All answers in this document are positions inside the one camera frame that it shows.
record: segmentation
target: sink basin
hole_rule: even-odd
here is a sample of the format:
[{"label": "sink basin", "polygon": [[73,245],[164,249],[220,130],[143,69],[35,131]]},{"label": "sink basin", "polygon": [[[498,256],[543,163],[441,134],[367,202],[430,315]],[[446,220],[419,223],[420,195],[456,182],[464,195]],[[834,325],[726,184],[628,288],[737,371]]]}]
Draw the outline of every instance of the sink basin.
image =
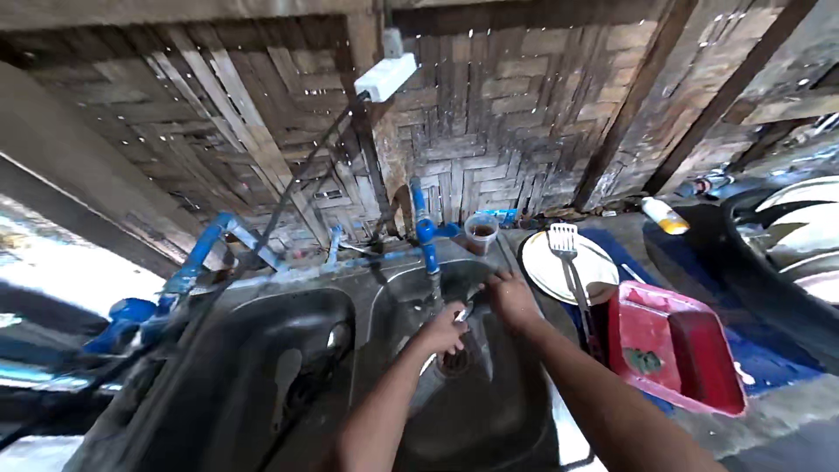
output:
[{"label": "sink basin", "polygon": [[[489,266],[473,260],[453,261],[441,269],[446,301],[464,299],[490,272]],[[368,361],[368,372],[380,373],[428,316],[422,300],[429,290],[421,268],[396,275],[379,290],[370,322],[370,339],[377,348],[365,353],[375,358]],[[476,338],[466,343],[466,360],[457,369],[442,360],[443,383],[421,405],[412,404],[395,469],[500,468],[530,453],[545,435],[550,399],[539,361],[507,334],[486,297],[478,294],[473,301],[468,320],[473,334],[467,336]],[[488,346],[491,375],[481,363],[480,345]]]},{"label": "sink basin", "polygon": [[350,297],[325,288],[265,296],[208,320],[138,469],[256,469],[274,440],[279,356],[299,349],[306,372],[334,354],[326,346],[336,323],[354,319]]}]

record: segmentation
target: stainless steel sink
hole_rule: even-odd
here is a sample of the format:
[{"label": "stainless steel sink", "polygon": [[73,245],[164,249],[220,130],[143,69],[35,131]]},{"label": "stainless steel sink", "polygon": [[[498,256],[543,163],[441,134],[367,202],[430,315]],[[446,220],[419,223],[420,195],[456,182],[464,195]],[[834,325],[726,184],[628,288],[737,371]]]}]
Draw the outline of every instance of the stainless steel sink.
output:
[{"label": "stainless steel sink", "polygon": [[256,469],[276,433],[277,359],[299,349],[302,370],[316,370],[333,355],[333,327],[354,320],[350,297],[330,288],[264,296],[212,320],[140,469]]},{"label": "stainless steel sink", "polygon": [[[491,272],[488,265],[472,260],[441,268],[446,301],[464,299]],[[368,365],[372,372],[381,372],[427,316],[422,300],[429,289],[425,271],[419,268],[396,275],[379,290],[370,336],[384,341],[378,343],[384,352],[377,353],[378,365]],[[477,338],[451,361],[449,356],[438,359],[442,383],[433,385],[433,394],[414,406],[396,469],[474,470],[509,464],[531,452],[548,426],[550,400],[539,361],[510,338],[486,297],[478,295],[473,302],[467,336]],[[491,356],[491,374],[482,364],[484,345]],[[428,377],[423,375],[418,390],[431,388],[424,382],[437,383]]]},{"label": "stainless steel sink", "polygon": [[[437,244],[437,256],[446,300],[464,298],[491,270],[516,264],[500,244],[479,258],[446,240]],[[256,470],[276,438],[278,357],[299,349],[303,370],[316,370],[330,358],[332,327],[347,323],[353,352],[284,446],[270,454],[268,470],[312,469],[352,404],[429,316],[423,303],[429,290],[417,255],[317,277],[238,282],[203,322],[188,327],[136,413],[124,407],[133,389],[120,393],[115,412],[106,412],[119,424],[91,430],[82,448],[90,459],[69,470]],[[555,395],[539,362],[506,333],[486,299],[473,301],[467,352],[438,359],[442,381],[433,388],[420,379],[423,395],[414,397],[396,468],[555,467]]]}]

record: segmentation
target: forearm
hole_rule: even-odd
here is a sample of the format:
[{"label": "forearm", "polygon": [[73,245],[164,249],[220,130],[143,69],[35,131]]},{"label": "forearm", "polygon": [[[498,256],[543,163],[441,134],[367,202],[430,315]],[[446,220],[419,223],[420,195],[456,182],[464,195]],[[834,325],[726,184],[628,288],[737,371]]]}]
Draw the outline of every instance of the forearm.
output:
[{"label": "forearm", "polygon": [[410,343],[353,411],[338,440],[342,471],[390,470],[428,355]]},{"label": "forearm", "polygon": [[533,320],[523,334],[539,351],[571,415],[610,471],[725,470],[640,392],[547,321]]}]

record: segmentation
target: electrical wire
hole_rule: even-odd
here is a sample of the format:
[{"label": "electrical wire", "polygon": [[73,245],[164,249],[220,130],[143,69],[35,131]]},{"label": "electrical wire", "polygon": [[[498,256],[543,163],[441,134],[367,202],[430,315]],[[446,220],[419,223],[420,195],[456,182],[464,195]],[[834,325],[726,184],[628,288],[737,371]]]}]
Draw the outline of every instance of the electrical wire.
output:
[{"label": "electrical wire", "polygon": [[354,97],[354,100],[351,100],[347,107],[344,108],[344,111],[335,118],[335,121],[332,125],[321,135],[321,137],[315,141],[315,148],[309,153],[306,160],[300,164],[297,171],[291,177],[291,181],[285,187],[285,191],[283,195],[280,196],[277,203],[274,205],[274,210],[271,213],[271,218],[268,221],[268,225],[266,225],[265,230],[259,235],[257,239],[256,245],[251,250],[250,254],[241,264],[239,264],[236,269],[233,271],[232,275],[223,281],[211,294],[199,304],[198,307],[195,308],[194,316],[190,317],[189,319],[182,321],[180,323],[171,323],[166,329],[158,336],[154,341],[151,341],[139,349],[135,349],[131,354],[127,357],[120,359],[119,361],[115,361],[112,364],[112,367],[105,370],[105,372],[97,377],[94,377],[91,380],[91,383],[86,385],[84,388],[79,389],[75,394],[70,396],[69,398],[64,399],[63,401],[59,401],[53,406],[47,408],[47,410],[37,417],[31,419],[30,421],[26,422],[25,424],[19,426],[17,429],[12,431],[11,433],[3,436],[3,439],[0,439],[0,451],[3,451],[5,448],[12,445],[15,441],[25,436],[28,436],[37,431],[39,427],[45,424],[51,424],[53,422],[59,421],[62,417],[67,415],[68,413],[72,412],[76,407],[78,407],[82,402],[89,400],[93,394],[95,394],[99,388],[105,385],[107,382],[115,380],[119,375],[123,372],[131,368],[134,364],[136,364],[140,359],[145,357],[146,355],[154,352],[160,345],[164,344],[165,342],[175,341],[180,334],[182,333],[183,328],[185,328],[186,324],[189,321],[200,321],[203,317],[210,312],[213,305],[216,304],[219,298],[221,298],[221,294],[224,293],[233,282],[238,281],[242,278],[245,272],[248,269],[253,268],[259,261],[259,251],[261,251],[265,245],[268,243],[268,238],[271,236],[271,233],[274,232],[274,229],[277,226],[277,222],[279,221],[279,215],[283,211],[286,203],[288,203],[291,194],[297,191],[298,189],[297,184],[299,184],[300,176],[302,176],[312,165],[312,162],[315,160],[315,153],[317,153],[320,148],[322,148],[329,137],[338,130],[338,127],[341,125],[341,122],[344,121],[345,118],[351,115],[352,109],[356,107],[359,103],[363,102],[365,99],[370,98],[369,92],[361,92],[357,96]]}]

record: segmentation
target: double sink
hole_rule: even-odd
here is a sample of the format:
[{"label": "double sink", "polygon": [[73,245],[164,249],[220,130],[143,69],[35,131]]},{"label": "double sink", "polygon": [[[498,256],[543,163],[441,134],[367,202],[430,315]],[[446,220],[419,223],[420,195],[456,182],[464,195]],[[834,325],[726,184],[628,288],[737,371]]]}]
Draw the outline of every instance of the double sink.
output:
[{"label": "double sink", "polygon": [[[437,246],[446,300],[474,293],[491,271],[517,266],[504,244],[480,258],[449,240]],[[123,464],[155,472],[249,471],[260,464],[267,470],[313,469],[328,458],[352,404],[428,316],[429,293],[416,256],[314,279],[232,287],[185,334],[183,355],[158,376],[129,426],[132,441]],[[413,405],[395,469],[556,466],[555,408],[539,360],[504,330],[481,294],[472,298],[469,323],[475,339],[466,343],[466,352],[456,362],[435,361],[442,385]],[[343,357],[336,326],[352,334],[345,341],[351,352]],[[310,392],[305,379],[298,379],[285,398],[284,415],[299,421],[273,448],[273,420],[277,403],[283,403],[277,364],[288,349],[302,354],[300,375],[311,377],[308,388],[317,394],[305,404]],[[271,460],[263,464],[267,455]]]}]

